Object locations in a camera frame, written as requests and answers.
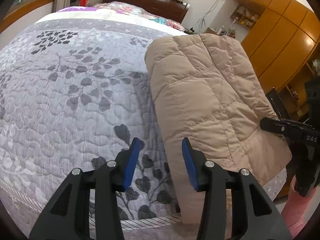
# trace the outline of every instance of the puffer jacket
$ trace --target puffer jacket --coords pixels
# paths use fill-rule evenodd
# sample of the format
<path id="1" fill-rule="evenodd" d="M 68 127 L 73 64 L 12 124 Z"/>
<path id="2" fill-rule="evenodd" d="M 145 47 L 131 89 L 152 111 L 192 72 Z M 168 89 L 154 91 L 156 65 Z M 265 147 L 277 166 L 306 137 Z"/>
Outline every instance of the puffer jacket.
<path id="1" fill-rule="evenodd" d="M 261 185 L 291 160 L 285 139 L 259 127 L 263 117 L 277 116 L 238 41 L 164 37 L 152 42 L 145 62 L 184 223 L 200 221 L 204 201 L 188 180 L 184 137 L 227 170 L 249 169 Z"/>

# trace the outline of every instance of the bed sheet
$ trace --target bed sheet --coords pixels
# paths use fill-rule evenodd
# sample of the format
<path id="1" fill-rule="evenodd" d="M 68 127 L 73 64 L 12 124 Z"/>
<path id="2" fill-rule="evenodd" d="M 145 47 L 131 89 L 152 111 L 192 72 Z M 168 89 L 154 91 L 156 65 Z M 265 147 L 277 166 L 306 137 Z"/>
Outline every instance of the bed sheet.
<path id="1" fill-rule="evenodd" d="M 117 193 L 123 230 L 180 222 L 144 54 L 184 33 L 112 10 L 57 12 L 0 52 L 0 198 L 28 236 L 73 168 L 98 168 L 143 141 L 133 183 Z M 94 193 L 90 196 L 94 231 Z"/>

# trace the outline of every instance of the pillow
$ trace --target pillow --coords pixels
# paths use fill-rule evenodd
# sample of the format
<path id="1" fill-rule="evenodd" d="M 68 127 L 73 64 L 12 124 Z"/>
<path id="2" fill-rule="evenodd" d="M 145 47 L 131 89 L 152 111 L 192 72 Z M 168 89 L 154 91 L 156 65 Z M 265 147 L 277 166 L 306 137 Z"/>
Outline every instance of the pillow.
<path id="1" fill-rule="evenodd" d="M 163 24 L 163 25 L 167 25 L 167 22 L 166 22 L 165 18 L 162 18 L 162 17 L 157 18 L 157 19 L 149 19 L 149 20 L 150 21 L 154 21 L 156 23 Z"/>
<path id="2" fill-rule="evenodd" d="M 111 9 L 114 11 L 121 10 L 123 12 L 132 13 L 132 14 L 144 14 L 146 11 L 138 6 L 124 3 L 124 2 L 110 2 L 110 3 L 97 3 L 92 7 L 99 8 L 99 9 Z"/>

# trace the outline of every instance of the metal screw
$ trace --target metal screw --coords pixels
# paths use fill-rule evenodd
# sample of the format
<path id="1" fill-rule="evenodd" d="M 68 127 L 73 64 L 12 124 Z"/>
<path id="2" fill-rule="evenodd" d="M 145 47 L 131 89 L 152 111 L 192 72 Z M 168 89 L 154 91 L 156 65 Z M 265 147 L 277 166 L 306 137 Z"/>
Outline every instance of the metal screw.
<path id="1" fill-rule="evenodd" d="M 206 161 L 206 162 L 204 163 L 204 165 L 205 165 L 206 167 L 208 167 L 208 168 L 212 168 L 212 167 L 214 167 L 214 162 L 213 162 L 213 161 Z"/>
<path id="2" fill-rule="evenodd" d="M 108 161 L 107 162 L 107 166 L 112 168 L 112 167 L 115 167 L 117 165 L 116 161 Z"/>
<path id="3" fill-rule="evenodd" d="M 248 171 L 247 169 L 242 169 L 241 174 L 244 176 L 248 176 L 250 174 L 250 171 Z"/>
<path id="4" fill-rule="evenodd" d="M 79 168 L 75 168 L 71 171 L 72 175 L 79 175 L 81 170 Z"/>

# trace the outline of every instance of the bed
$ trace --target bed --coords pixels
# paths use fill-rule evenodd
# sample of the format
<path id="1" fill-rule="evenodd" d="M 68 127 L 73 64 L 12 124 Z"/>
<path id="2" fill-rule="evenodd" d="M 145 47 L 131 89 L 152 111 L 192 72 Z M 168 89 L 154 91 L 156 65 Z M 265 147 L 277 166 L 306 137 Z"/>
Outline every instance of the bed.
<path id="1" fill-rule="evenodd" d="M 197 225 L 181 224 L 144 63 L 154 39 L 179 35 L 112 9 L 67 8 L 0 52 L 0 199 L 26 236 L 73 168 L 97 169 L 138 137 L 132 185 L 117 194 L 124 236 L 196 238 Z M 89 217 L 94 238 L 94 192 Z"/>

